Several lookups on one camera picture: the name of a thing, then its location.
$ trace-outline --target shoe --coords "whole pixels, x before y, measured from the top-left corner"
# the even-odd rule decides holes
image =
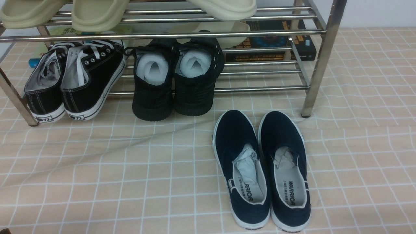
[[[215,82],[224,69],[217,39],[192,38],[179,45],[175,67],[174,109],[187,116],[206,114],[213,104]]]
[[[136,47],[129,52],[134,56],[133,113],[139,119],[160,121],[172,113],[177,43],[175,39],[155,39],[146,47]]]
[[[121,40],[93,40],[69,50],[61,92],[72,119],[89,120],[99,113],[126,58]]]
[[[41,123],[54,122],[64,116],[65,108],[59,89],[65,73],[68,50],[77,42],[61,42],[42,55],[24,88],[29,109]]]
[[[300,232],[310,221],[304,142],[287,115],[273,111],[263,117],[258,143],[269,170],[272,220],[285,232]]]
[[[5,28],[28,28],[51,20],[68,0],[6,0],[1,9]]]
[[[221,115],[212,145],[235,221],[248,230],[262,228],[270,217],[271,193],[248,117],[237,110]]]
[[[72,26],[83,32],[110,30],[120,23],[129,1],[74,0]]]
[[[169,33],[193,33],[201,30],[208,30],[210,32],[249,32],[250,26],[243,22],[202,22],[202,23],[186,23],[168,30]],[[221,37],[217,38],[221,49],[232,48],[244,42],[247,37]],[[183,44],[190,41],[190,38],[178,39],[178,42]]]
[[[240,21],[257,12],[256,0],[186,0],[221,21]]]

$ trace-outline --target stainless steel shoe rack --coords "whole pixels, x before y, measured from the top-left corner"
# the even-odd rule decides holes
[[[184,0],[131,0],[131,2],[182,2]],[[293,6],[288,7],[268,7],[258,8],[258,14],[248,18],[247,20],[291,20],[290,30],[277,30],[277,31],[250,31],[250,32],[203,32],[203,33],[186,33],[186,34],[130,34],[130,35],[79,35],[79,36],[50,36],[47,26],[51,25],[71,25],[69,19],[59,19],[60,17],[70,17],[70,11],[61,11],[56,14],[56,17],[50,20],[48,23],[38,26],[37,29],[40,36],[24,36],[24,37],[2,37],[2,33],[6,30],[2,24],[0,24],[0,42],[45,42],[47,46],[50,46],[53,41],[66,41],[66,40],[94,40],[94,39],[154,39],[154,38],[189,38],[189,37],[259,37],[259,36],[289,36],[288,45],[286,47],[265,48],[265,49],[247,49],[236,50],[227,49],[224,53],[233,52],[276,52],[285,51],[284,61],[271,61],[271,62],[234,62],[226,63],[226,67],[235,66],[247,66],[253,65],[268,65],[275,67],[272,71],[244,71],[244,72],[223,72],[221,76],[263,76],[263,75],[282,75],[282,74],[299,74],[302,81],[302,85],[295,86],[276,86],[276,87],[250,87],[250,88],[226,88],[216,89],[217,93],[224,92],[261,92],[261,91],[288,91],[288,90],[304,90],[306,91],[306,98],[303,105],[301,115],[303,117],[310,117],[312,109],[321,85],[322,78],[326,66],[329,61],[329,56],[332,51],[332,47],[335,42],[335,37],[338,33],[339,24],[341,22],[347,0],[334,0],[330,11],[329,19],[324,21],[323,17],[319,13],[313,0],[294,0]],[[209,17],[194,17],[195,14],[204,14],[200,9],[190,10],[126,10],[125,16],[135,16],[135,18],[124,18],[122,24],[134,24],[134,23],[185,23],[185,22],[216,22],[218,20]],[[143,18],[141,16],[155,16],[151,18]],[[316,29],[298,29],[299,20],[313,20]],[[318,59],[311,76],[308,75],[300,60],[299,53],[296,50],[293,38],[296,35],[321,35],[322,44],[319,50]],[[291,51],[293,51],[296,61],[290,61]],[[292,64],[296,69],[285,70],[279,69],[282,65]],[[123,75],[122,78],[132,78],[132,75]],[[30,126],[37,126],[37,120],[30,113],[26,97],[21,96],[13,87],[5,73],[0,68],[0,87],[10,98],[11,102],[15,105],[17,110],[23,116]],[[132,95],[133,90],[130,92],[110,92],[110,95]]]

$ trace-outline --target navy slip-on shoe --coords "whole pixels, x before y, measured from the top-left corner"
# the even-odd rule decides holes
[[[272,220],[285,232],[300,232],[310,221],[311,207],[303,136],[295,123],[277,111],[266,114],[258,144],[267,164],[272,190]]]
[[[213,149],[235,221],[248,230],[262,228],[270,217],[271,192],[248,117],[237,110],[221,115],[214,130]]]

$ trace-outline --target beige grid pattern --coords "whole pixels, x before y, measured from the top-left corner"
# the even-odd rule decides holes
[[[16,44],[1,64],[19,91],[36,46]],[[342,29],[309,119],[300,118],[305,93],[298,91],[216,95],[204,116],[173,113],[156,123],[135,118],[131,98],[117,97],[91,121],[65,117],[30,128],[0,91],[0,227],[13,234],[247,233],[233,220],[211,149],[215,121],[238,109],[255,126],[270,110],[298,123],[312,198],[303,233],[415,233],[415,67],[416,28]],[[299,83],[232,77],[218,87]],[[116,89],[131,85],[120,80]],[[269,221],[253,233],[280,232]]]

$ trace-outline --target black sneaker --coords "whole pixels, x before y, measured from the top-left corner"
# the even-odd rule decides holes
[[[126,49],[134,56],[133,113],[139,119],[160,121],[172,113],[177,43],[176,39],[155,39],[146,47]]]
[[[121,40],[93,40],[69,50],[61,91],[72,119],[89,120],[98,114],[126,58]]]
[[[224,69],[220,44],[215,38],[193,38],[178,46],[178,52],[173,106],[182,115],[204,115],[212,107],[215,82]]]
[[[212,145],[235,221],[248,230],[262,228],[270,217],[271,193],[248,117],[237,110],[221,115]]]
[[[29,109],[39,122],[54,122],[64,116],[59,86],[65,73],[68,50],[80,45],[77,42],[55,44],[40,58],[38,66],[27,80],[24,92]]]
[[[258,133],[272,189],[272,219],[285,232],[300,232],[310,221],[311,207],[303,137],[285,114],[265,115]]]

